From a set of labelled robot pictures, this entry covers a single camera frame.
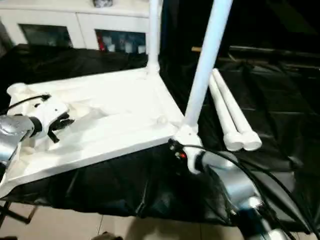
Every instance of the glass cabinet door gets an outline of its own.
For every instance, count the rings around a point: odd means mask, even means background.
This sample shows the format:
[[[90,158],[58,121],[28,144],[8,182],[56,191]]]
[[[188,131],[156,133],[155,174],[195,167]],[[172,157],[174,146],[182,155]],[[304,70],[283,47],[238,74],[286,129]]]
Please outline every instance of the glass cabinet door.
[[[95,34],[101,51],[128,54],[146,53],[145,33],[96,29]]]
[[[66,26],[19,24],[28,44],[73,47]]]

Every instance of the pipe end cap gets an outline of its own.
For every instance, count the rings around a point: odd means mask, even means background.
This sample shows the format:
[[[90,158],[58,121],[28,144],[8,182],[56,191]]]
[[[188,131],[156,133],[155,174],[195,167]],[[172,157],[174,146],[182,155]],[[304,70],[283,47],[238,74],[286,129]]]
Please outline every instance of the pipe end cap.
[[[262,146],[260,137],[255,131],[247,131],[242,134],[243,148],[246,151],[255,151]]]
[[[243,138],[239,132],[229,132],[223,137],[226,149],[231,152],[238,151],[243,148]]]

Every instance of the cabinet door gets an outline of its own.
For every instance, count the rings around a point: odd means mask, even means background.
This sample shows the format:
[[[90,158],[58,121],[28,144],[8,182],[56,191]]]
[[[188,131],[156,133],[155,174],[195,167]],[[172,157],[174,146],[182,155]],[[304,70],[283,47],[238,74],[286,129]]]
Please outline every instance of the cabinet door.
[[[72,12],[0,9],[0,19],[15,45],[86,47]]]
[[[77,16],[87,49],[140,54],[148,51],[148,18],[84,13]]]

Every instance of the red light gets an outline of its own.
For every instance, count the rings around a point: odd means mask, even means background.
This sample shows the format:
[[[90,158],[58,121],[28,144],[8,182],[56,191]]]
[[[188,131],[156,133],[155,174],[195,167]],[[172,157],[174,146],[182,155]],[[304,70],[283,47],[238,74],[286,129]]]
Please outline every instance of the red light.
[[[185,153],[180,153],[180,158],[185,159],[187,156]]]

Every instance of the white cabinet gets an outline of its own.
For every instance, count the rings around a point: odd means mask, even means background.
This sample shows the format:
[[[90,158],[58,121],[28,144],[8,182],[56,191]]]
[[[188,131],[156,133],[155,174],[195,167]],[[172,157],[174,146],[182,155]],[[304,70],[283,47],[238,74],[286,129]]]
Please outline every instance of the white cabinet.
[[[76,13],[0,9],[0,19],[13,44],[85,48]]]
[[[114,0],[104,8],[92,0],[0,0],[0,20],[15,45],[127,53],[149,47],[148,0]]]
[[[105,47],[112,52],[127,53],[146,51],[148,18],[79,13],[78,19],[88,49]]]

